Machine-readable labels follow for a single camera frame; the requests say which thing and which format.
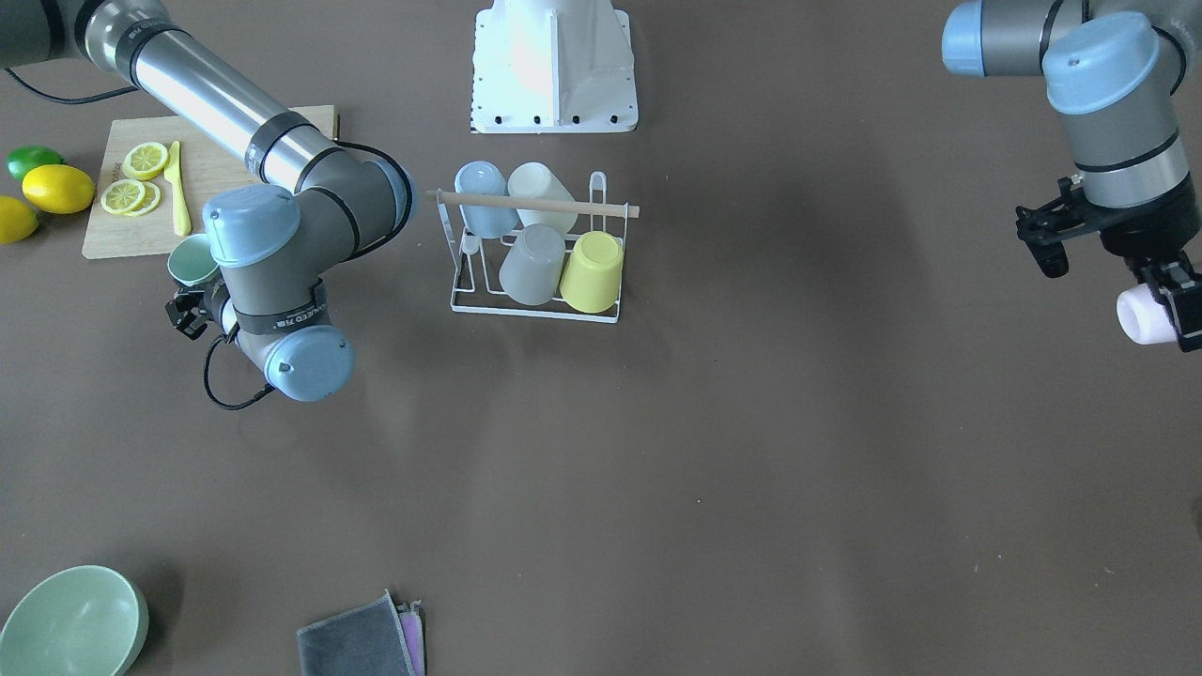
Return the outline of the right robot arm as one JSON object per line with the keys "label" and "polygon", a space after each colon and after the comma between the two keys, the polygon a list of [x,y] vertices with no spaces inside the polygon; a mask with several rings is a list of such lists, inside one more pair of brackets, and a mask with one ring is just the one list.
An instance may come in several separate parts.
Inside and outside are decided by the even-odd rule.
{"label": "right robot arm", "polygon": [[216,274],[180,283],[177,330],[224,330],[264,376],[264,393],[321,401],[347,384],[355,351],[331,324],[322,275],[404,229],[413,180],[376,149],[332,141],[270,97],[159,1],[5,1],[5,69],[81,57],[145,91],[240,158],[256,184],[202,210]]}

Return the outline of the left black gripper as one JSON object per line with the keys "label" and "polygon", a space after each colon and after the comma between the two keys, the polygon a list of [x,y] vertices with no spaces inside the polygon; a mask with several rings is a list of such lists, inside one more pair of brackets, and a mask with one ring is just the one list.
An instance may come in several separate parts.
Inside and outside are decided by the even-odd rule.
{"label": "left black gripper", "polygon": [[1183,352],[1201,349],[1201,275],[1185,245],[1200,232],[1200,208],[1194,177],[1147,204],[1103,208],[1085,198],[1085,188],[1069,178],[1057,180],[1060,195],[1040,208],[1016,208],[1016,231],[1040,272],[1048,278],[1069,274],[1064,242],[1099,235],[1107,253],[1125,257],[1150,293],[1150,318],[1141,339],[1146,344],[1176,342]]}

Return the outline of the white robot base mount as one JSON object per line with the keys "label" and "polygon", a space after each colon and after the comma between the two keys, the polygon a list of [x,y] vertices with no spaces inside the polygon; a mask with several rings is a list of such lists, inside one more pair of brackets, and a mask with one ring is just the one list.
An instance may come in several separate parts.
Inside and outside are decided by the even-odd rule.
{"label": "white robot base mount", "polygon": [[631,22],[609,1],[494,1],[475,16],[470,130],[620,134],[639,124]]}

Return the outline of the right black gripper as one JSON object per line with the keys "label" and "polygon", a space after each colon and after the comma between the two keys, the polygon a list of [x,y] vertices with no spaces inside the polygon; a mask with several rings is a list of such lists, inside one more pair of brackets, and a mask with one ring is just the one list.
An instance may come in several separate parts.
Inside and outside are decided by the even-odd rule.
{"label": "right black gripper", "polygon": [[209,322],[218,325],[222,336],[232,340],[236,336],[236,319],[224,321],[224,308],[228,302],[230,292],[225,281],[192,286],[177,281],[175,295],[166,304],[166,313],[173,330],[190,340],[197,340],[206,333]]}

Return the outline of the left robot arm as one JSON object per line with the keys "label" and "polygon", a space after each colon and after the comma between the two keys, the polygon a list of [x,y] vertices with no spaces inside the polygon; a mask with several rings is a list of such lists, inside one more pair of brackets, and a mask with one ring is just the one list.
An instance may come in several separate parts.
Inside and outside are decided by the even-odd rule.
{"label": "left robot arm", "polygon": [[1172,97],[1200,61],[1200,4],[965,1],[941,52],[950,73],[1046,83],[1075,170],[1048,204],[1016,210],[1040,272],[1065,275],[1065,242],[1096,235],[1136,279],[1117,297],[1126,336],[1197,350],[1200,272],[1185,249],[1200,204]]}

